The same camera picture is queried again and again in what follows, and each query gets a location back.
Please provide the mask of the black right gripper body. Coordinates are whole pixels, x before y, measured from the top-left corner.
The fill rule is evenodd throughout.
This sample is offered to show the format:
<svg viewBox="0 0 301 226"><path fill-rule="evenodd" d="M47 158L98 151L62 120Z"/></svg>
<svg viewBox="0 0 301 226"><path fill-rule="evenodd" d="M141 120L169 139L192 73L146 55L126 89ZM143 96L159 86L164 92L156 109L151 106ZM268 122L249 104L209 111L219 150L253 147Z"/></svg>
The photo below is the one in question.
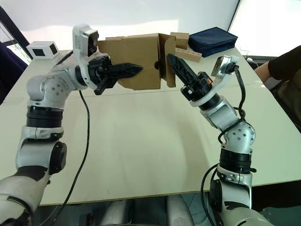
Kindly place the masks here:
<svg viewBox="0 0 301 226"><path fill-rule="evenodd" d="M212 89L212 80L206 72L199 72L195 77L192 75L182 76L180 80L184 83L181 93L188 101L197 101Z"/></svg>

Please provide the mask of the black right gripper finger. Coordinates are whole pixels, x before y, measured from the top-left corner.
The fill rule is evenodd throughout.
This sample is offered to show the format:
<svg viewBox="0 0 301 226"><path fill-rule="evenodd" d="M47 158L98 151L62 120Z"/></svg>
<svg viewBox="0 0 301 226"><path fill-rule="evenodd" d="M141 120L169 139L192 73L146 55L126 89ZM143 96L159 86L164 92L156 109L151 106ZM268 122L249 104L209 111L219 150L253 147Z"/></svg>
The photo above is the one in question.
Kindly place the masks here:
<svg viewBox="0 0 301 226"><path fill-rule="evenodd" d="M167 59L171 65L174 73L186 86L192 86L199 78L188 64L182 59L173 54L168 54Z"/></svg>

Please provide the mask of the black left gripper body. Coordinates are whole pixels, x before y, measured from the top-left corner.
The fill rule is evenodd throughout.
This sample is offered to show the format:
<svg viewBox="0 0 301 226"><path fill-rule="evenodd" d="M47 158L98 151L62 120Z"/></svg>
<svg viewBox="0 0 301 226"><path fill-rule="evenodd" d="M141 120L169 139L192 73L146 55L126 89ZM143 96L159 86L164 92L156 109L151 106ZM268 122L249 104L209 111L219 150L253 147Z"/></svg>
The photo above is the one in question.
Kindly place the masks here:
<svg viewBox="0 0 301 226"><path fill-rule="evenodd" d="M108 56L98 56L88 63L88 73L90 80L96 85L94 93L101 95L106 89L111 89L117 80L113 79L108 70L112 66Z"/></svg>

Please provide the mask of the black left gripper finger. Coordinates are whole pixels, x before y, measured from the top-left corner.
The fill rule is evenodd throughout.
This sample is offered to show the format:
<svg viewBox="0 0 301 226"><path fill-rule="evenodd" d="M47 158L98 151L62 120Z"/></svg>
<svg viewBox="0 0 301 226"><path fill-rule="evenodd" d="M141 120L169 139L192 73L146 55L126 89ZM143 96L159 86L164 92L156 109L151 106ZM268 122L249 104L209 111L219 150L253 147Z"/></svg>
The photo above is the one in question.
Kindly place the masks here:
<svg viewBox="0 0 301 226"><path fill-rule="evenodd" d="M112 65L110 66L110 80L117 82L119 79L132 78L142 70L142 66L131 63Z"/></svg>

